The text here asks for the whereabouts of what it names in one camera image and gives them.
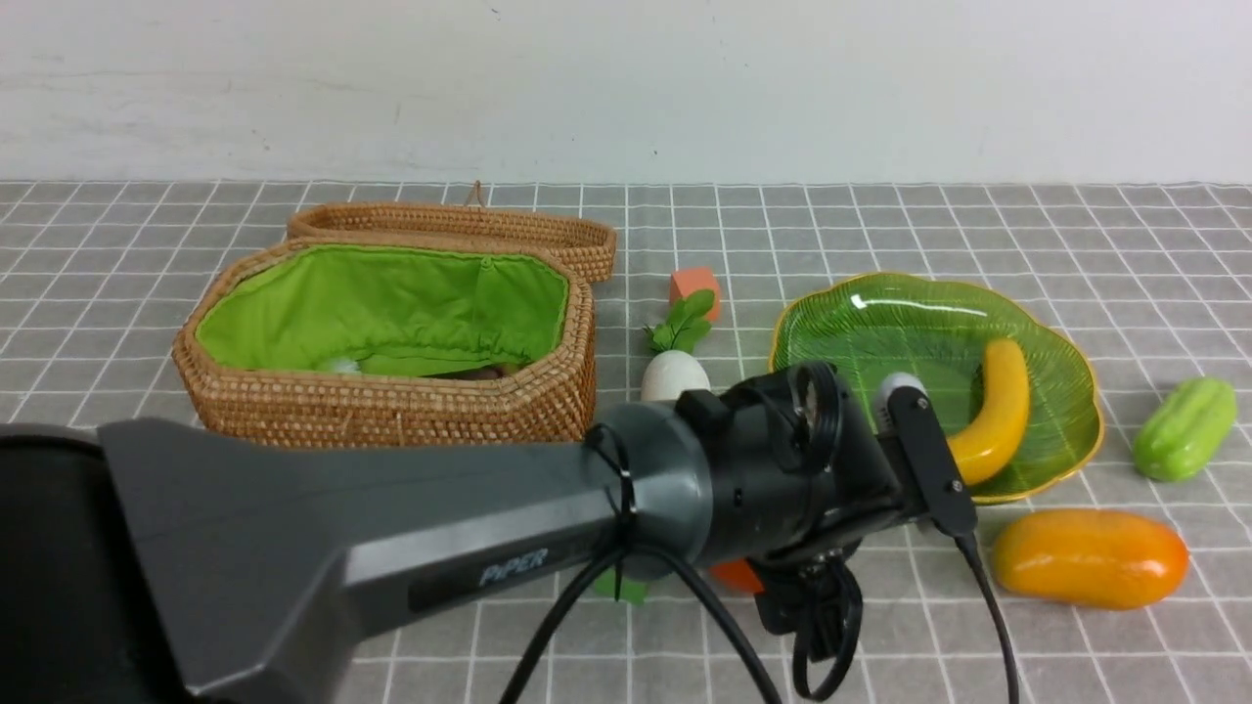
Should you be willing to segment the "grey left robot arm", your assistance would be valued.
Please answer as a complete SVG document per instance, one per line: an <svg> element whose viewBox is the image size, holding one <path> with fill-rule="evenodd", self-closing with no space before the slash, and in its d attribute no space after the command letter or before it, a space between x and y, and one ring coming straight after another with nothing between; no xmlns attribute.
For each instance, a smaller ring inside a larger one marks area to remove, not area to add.
<svg viewBox="0 0 1252 704"><path fill-rule="evenodd" d="M367 638L582 564L823 552L916 515L831 365L608 410L580 441L290 450L167 418L3 427L5 703L327 703Z"/></svg>

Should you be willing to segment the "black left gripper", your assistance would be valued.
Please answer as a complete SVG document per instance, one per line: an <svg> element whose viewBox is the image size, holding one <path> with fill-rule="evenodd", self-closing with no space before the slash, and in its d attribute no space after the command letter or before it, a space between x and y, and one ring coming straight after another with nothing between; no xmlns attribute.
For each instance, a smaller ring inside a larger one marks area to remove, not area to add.
<svg viewBox="0 0 1252 704"><path fill-rule="evenodd" d="M833 365L808 362L721 393L686 390L677 418L705 463L701 566L742 557L771 633L850 638L864 599L849 557L905 520L905 484Z"/></svg>

